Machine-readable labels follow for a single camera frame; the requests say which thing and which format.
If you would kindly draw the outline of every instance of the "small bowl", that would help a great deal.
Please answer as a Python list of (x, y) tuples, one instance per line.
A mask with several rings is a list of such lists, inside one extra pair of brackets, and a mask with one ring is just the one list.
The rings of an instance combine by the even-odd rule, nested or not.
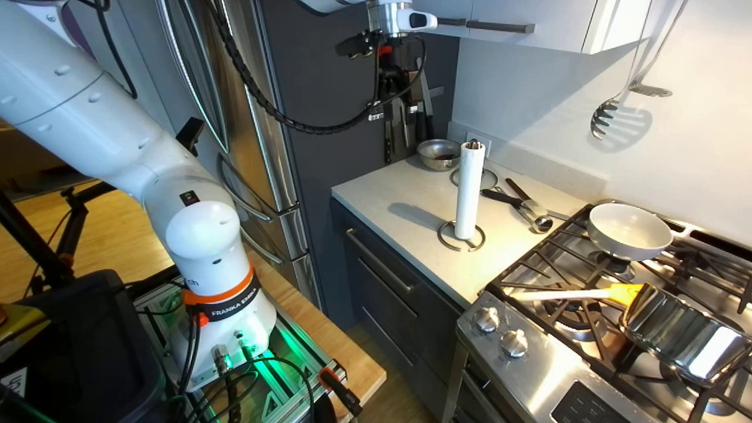
[(418, 143), (423, 167), (432, 172), (448, 172), (460, 162), (460, 143), (448, 139), (428, 139)]

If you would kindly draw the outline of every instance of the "drawer handle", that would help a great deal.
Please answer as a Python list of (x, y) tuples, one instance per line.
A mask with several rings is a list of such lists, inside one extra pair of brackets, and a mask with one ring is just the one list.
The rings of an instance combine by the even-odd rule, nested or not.
[(498, 32), (535, 32), (535, 22), (502, 22), (502, 21), (478, 21), (478, 19), (441, 19), (439, 25), (466, 25)]
[(363, 240), (357, 240), (357, 228), (347, 228), (345, 235), (357, 247), (357, 250), (378, 267), (378, 273), (389, 275), (389, 280), (397, 283), (397, 289), (403, 289), (404, 294), (414, 290), (414, 283), (399, 280)]

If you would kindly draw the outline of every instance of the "wall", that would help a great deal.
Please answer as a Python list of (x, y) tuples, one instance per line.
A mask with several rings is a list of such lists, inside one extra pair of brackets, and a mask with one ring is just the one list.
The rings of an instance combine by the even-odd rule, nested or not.
[(688, 2), (647, 81), (669, 99), (631, 94), (651, 111), (643, 139), (601, 148), (592, 111), (627, 79), (632, 47), (594, 56), (460, 41), (453, 136), (493, 139), (492, 159), (526, 148), (605, 177), (605, 196), (752, 244), (752, 2)]

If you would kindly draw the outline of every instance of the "frying pan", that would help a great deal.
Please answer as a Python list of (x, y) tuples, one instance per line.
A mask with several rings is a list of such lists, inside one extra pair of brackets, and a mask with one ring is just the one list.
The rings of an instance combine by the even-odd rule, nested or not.
[(588, 233), (594, 247), (621, 261), (654, 257), (672, 242), (672, 229), (663, 219), (624, 202), (592, 207)]

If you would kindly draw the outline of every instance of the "stainless steel refrigerator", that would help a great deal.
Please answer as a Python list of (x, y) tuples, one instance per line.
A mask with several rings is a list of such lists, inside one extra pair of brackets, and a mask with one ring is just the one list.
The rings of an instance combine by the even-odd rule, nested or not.
[[(332, 186), (384, 167), (378, 122), (332, 134), (299, 134), (276, 122), (240, 81), (209, 0), (69, 2), (82, 45), (175, 134), (205, 119), (201, 162), (232, 192), (242, 236), (339, 324), (352, 318), (350, 289), (332, 223)], [(299, 0), (218, 2), (263, 94), (285, 113), (332, 125), (374, 95), (374, 61), (336, 54), (336, 41), (366, 28), (365, 7), (319, 15)], [(432, 39), (448, 119), (453, 39)]]

